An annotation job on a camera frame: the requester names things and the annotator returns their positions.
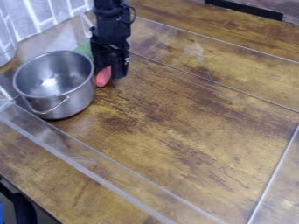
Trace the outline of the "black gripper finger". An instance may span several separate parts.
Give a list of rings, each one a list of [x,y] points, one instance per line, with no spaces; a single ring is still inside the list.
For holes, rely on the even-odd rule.
[[[90,43],[90,52],[97,71],[110,66],[110,51],[109,45],[104,45],[96,42]]]
[[[110,77],[113,80],[121,79],[126,76],[129,67],[129,53],[113,52],[110,57]]]

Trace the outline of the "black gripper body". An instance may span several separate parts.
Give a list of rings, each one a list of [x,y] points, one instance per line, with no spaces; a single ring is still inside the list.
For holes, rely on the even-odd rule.
[[[90,27],[92,42],[109,45],[112,51],[129,49],[126,39],[130,36],[130,5],[125,0],[93,0],[96,25]]]

